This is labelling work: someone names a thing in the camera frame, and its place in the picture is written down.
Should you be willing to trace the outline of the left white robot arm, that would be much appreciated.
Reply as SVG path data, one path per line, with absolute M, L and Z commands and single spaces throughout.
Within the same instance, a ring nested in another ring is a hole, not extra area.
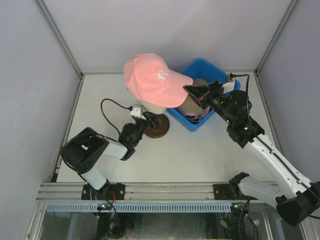
M 98 200 L 106 199 L 110 193 L 110 182 L 97 167 L 99 158 L 106 155 L 121 161 L 128 160 L 135 153 L 146 130 L 153 129 L 157 124 L 157 115 L 150 112 L 133 119 L 134 123 L 123 126 L 118 140 L 87 127 L 60 150 L 63 162 L 90 185 L 93 196 Z

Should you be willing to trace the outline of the beige cap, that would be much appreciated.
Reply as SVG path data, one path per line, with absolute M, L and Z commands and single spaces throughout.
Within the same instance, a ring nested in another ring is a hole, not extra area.
M 205 86 L 208 83 L 202 78 L 195 78 L 193 80 L 193 87 Z M 210 107 L 207 107 L 205 110 L 201 109 L 188 95 L 182 105 L 176 108 L 177 111 L 184 116 L 204 116 L 210 112 Z

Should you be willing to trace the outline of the pink baseball cap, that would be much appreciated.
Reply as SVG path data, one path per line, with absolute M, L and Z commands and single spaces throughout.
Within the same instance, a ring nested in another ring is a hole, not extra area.
M 155 53 L 138 53 L 124 65 L 127 90 L 139 101 L 164 108 L 177 108 L 187 98 L 184 86 L 193 79 L 168 68 L 165 60 Z

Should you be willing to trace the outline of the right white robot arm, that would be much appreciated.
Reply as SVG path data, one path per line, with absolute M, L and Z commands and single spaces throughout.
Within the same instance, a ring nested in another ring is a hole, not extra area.
M 250 116 L 252 105 L 247 91 L 233 90 L 225 96 L 219 81 L 183 88 L 199 107 L 211 108 L 227 123 L 229 137 L 255 156 L 277 183 L 261 182 L 241 172 L 229 180 L 229 192 L 234 199 L 248 196 L 262 201 L 294 227 L 319 209 L 320 183 L 304 176 L 272 144 L 265 130 Z

